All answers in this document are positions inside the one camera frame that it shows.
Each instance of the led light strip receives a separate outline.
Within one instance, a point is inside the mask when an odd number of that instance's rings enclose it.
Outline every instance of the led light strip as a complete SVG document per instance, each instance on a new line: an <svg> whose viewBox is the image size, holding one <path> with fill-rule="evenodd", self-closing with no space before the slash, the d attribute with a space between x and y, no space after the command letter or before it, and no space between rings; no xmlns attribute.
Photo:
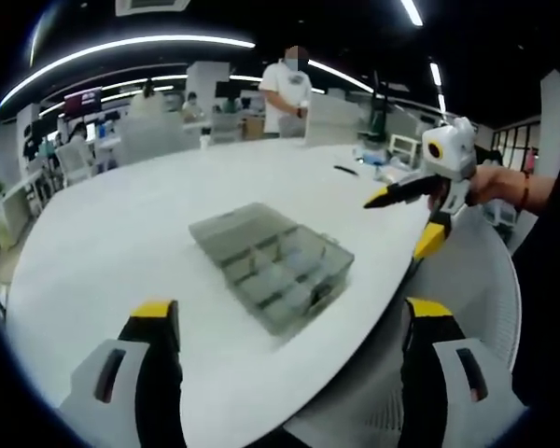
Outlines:
<svg viewBox="0 0 560 448"><path fill-rule="evenodd" d="M187 79L189 75L169 75L167 77L153 77L152 81L171 81L174 79Z"/></svg>
<svg viewBox="0 0 560 448"><path fill-rule="evenodd" d="M119 82L118 84L112 84L111 86L105 86L105 87L102 87L102 91L110 91L112 89L117 89L118 87L132 86L133 84L142 84L144 82L147 82L146 77L142 77L141 79L136 79L135 81Z"/></svg>
<svg viewBox="0 0 560 448"><path fill-rule="evenodd" d="M438 95L438 102L440 103L440 111L442 114L446 113L446 99L441 93Z"/></svg>
<svg viewBox="0 0 560 448"><path fill-rule="evenodd" d="M39 117L42 118L44 115L49 114L52 110L60 109L63 105L64 105L64 101L62 101L61 103L58 103L56 105L53 105L52 107L49 107L46 110L40 112Z"/></svg>
<svg viewBox="0 0 560 448"><path fill-rule="evenodd" d="M423 21L421 20L421 16L419 15L419 11L417 11L417 7L414 5L413 0L400 0L402 5L407 10L407 14L409 14L409 18L414 26L423 26Z"/></svg>
<svg viewBox="0 0 560 448"><path fill-rule="evenodd" d="M429 65L429 68L431 68L431 75L433 76L433 83L436 86L441 87L440 68L438 67L438 65L436 63L431 63Z"/></svg>
<svg viewBox="0 0 560 448"><path fill-rule="evenodd" d="M231 75L231 79L234 81L261 82L260 77L243 77L241 75Z"/></svg>
<svg viewBox="0 0 560 448"><path fill-rule="evenodd" d="M324 64L319 63L317 61L309 61L309 65L311 65L312 67L315 67L315 68L319 68L320 70L323 70L324 72L328 72L331 75L334 75L336 77L341 77L345 81L350 82L354 86L357 86L360 89L362 89L364 91L367 91L368 93L373 93L373 88L372 87L368 86L367 84L363 84L361 81L357 81L353 77L345 75L344 73L339 72L336 69L328 67L327 65L324 65Z"/></svg>
<svg viewBox="0 0 560 448"><path fill-rule="evenodd" d="M104 51L107 49L115 49L118 47L125 47L129 45L146 44L154 42L204 42L211 44L221 44L229 45L234 47L241 47L246 49L252 49L255 44L251 42L244 42L242 40L227 39L224 37L214 37L210 35L151 35L146 37L134 37L131 39L119 40L116 42L110 42L103 45L98 45L97 47L91 47L89 49L84 49L76 53L70 54L64 58L59 59L53 63L46 65L40 70L36 71L28 78L23 80L20 84L15 86L0 102L0 107L4 106L13 96L19 93L22 89L27 87L29 84L44 76L46 73L51 72L55 68L60 67L66 63L70 63L76 59L82 58L89 54L97 53L99 51Z"/></svg>

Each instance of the computer monitor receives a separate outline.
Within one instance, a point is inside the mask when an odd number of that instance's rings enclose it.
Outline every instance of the computer monitor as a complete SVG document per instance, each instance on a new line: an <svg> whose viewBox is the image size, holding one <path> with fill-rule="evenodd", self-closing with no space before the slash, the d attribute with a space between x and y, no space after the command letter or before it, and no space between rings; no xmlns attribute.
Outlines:
<svg viewBox="0 0 560 448"><path fill-rule="evenodd" d="M115 110L114 112L108 112L104 116L104 121L118 121L120 119L120 112Z"/></svg>
<svg viewBox="0 0 560 448"><path fill-rule="evenodd" d="M251 98L241 98L241 106L243 110L247 110L251 107Z"/></svg>
<svg viewBox="0 0 560 448"><path fill-rule="evenodd" d="M236 82L218 82L216 84L216 98L236 99L241 96L241 86Z"/></svg>

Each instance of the white table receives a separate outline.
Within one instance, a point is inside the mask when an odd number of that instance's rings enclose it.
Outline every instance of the white table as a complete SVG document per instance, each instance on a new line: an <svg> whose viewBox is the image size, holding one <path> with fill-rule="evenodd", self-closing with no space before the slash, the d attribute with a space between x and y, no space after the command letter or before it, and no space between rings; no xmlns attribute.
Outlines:
<svg viewBox="0 0 560 448"><path fill-rule="evenodd" d="M179 300L181 414L189 447L242 447L281 426L365 340L427 222L426 202L362 205L381 187L332 166L352 146L270 140L186 151L60 192L15 272L7 334L39 393L58 406L70 375L150 297ZM345 292L289 341L225 286L188 225L263 202L356 256Z"/></svg>

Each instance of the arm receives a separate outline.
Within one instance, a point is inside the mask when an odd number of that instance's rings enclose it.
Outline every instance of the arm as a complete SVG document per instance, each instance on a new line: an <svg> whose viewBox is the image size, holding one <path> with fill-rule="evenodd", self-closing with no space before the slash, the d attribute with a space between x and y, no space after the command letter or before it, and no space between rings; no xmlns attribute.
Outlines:
<svg viewBox="0 0 560 448"><path fill-rule="evenodd" d="M263 93L265 101L273 105L276 109L280 109L290 115L297 115L299 109L284 101L284 98L282 98L277 91L261 90L261 92Z"/></svg>
<svg viewBox="0 0 560 448"><path fill-rule="evenodd" d="M279 88L276 70L275 64L265 69L263 78L259 84L259 90L263 93L266 103L270 103L275 108L287 112L290 115L297 115L299 109L287 103L284 98L280 96L280 93L278 93Z"/></svg>
<svg viewBox="0 0 560 448"><path fill-rule="evenodd" d="M519 206L527 185L528 195L524 210L539 215L550 199L554 182L552 177L530 175L527 183L524 173L498 167L495 176L496 195L507 203Z"/></svg>

